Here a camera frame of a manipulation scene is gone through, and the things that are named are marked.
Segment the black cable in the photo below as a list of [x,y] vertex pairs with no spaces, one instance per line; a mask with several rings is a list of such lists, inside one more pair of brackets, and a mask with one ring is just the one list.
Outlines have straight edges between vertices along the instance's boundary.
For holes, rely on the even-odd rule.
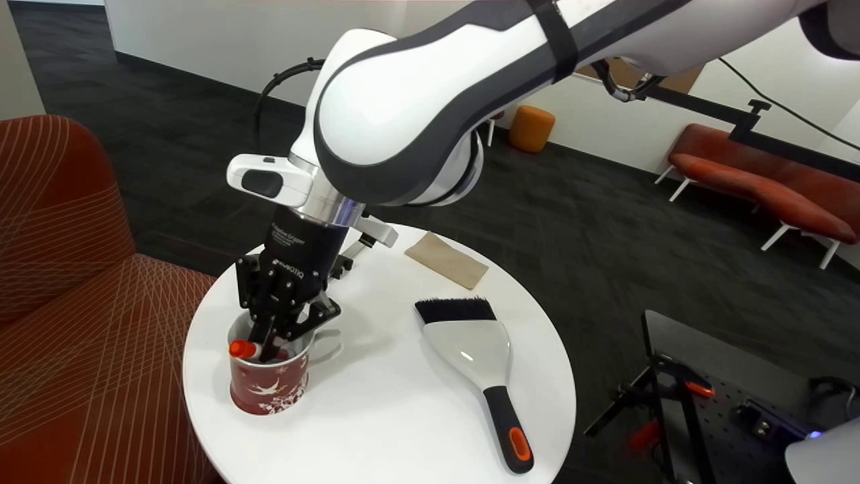
[[762,91],[761,91],[741,70],[737,70],[727,58],[720,57],[720,62],[723,62],[738,81],[743,81],[761,100],[765,100],[765,103],[777,105],[778,111],[794,115],[798,120],[804,120],[806,127],[817,128],[820,135],[824,135],[824,136],[829,136],[829,140],[836,140],[836,143],[840,143],[840,146],[848,146],[848,147],[860,150],[856,143],[848,143],[848,140],[844,140],[844,136],[821,128],[820,123],[808,120],[808,117],[800,115],[798,111],[792,111],[792,107],[777,103],[774,97],[762,95]]
[[254,140],[254,150],[262,150],[261,123],[262,123],[262,107],[266,107],[269,95],[270,95],[278,82],[284,82],[288,77],[300,76],[300,72],[312,72],[312,70],[323,70],[323,64],[324,64],[324,58],[308,57],[307,62],[293,64],[293,68],[270,76],[270,81],[269,81],[266,88],[261,91],[258,107],[254,107],[254,113],[253,113],[253,140]]

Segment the spatula handle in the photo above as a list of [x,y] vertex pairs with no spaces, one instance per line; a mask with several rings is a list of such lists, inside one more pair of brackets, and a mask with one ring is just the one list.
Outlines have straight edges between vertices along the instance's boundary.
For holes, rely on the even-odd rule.
[[507,386],[487,386],[483,397],[487,397],[487,405],[493,423],[493,435],[500,437],[507,467],[512,474],[527,474],[535,464],[535,454],[527,432],[518,424]]

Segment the cup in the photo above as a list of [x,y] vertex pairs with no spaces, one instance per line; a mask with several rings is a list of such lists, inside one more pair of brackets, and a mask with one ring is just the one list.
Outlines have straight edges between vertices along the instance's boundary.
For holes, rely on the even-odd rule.
[[[250,318],[243,312],[233,319],[225,345],[247,335]],[[266,362],[230,358],[230,397],[247,415],[290,408],[307,390],[308,365],[331,359],[343,350],[340,331],[336,329],[308,331],[293,342],[276,339],[274,345],[278,346],[276,358]]]

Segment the red sofa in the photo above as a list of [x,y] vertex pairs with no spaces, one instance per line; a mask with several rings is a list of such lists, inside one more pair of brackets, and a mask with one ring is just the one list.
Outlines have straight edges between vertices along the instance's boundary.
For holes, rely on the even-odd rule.
[[135,252],[89,128],[0,120],[0,482],[211,484],[180,386],[210,285]]
[[820,263],[828,268],[837,244],[855,244],[860,233],[860,182],[820,171],[813,166],[778,158],[727,140],[727,132],[687,123],[667,154],[667,171],[679,171],[683,182],[671,193],[673,201],[690,182],[747,198],[782,222],[769,251],[788,232],[806,232],[829,238]]

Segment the white tabletop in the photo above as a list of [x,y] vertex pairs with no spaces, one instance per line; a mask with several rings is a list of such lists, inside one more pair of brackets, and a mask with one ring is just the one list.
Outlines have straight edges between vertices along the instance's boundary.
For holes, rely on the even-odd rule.
[[[571,437],[575,386],[561,339],[538,300],[500,267],[475,290],[402,255],[425,232],[395,225],[328,294],[340,314],[343,353],[312,365],[304,397],[281,415],[253,417],[229,394],[225,331],[237,319],[237,276],[223,271],[198,303],[183,355],[192,429],[233,484],[504,484],[552,482]],[[413,300],[481,295],[512,342],[507,392],[530,435],[535,467],[511,474],[483,394],[422,339]]]

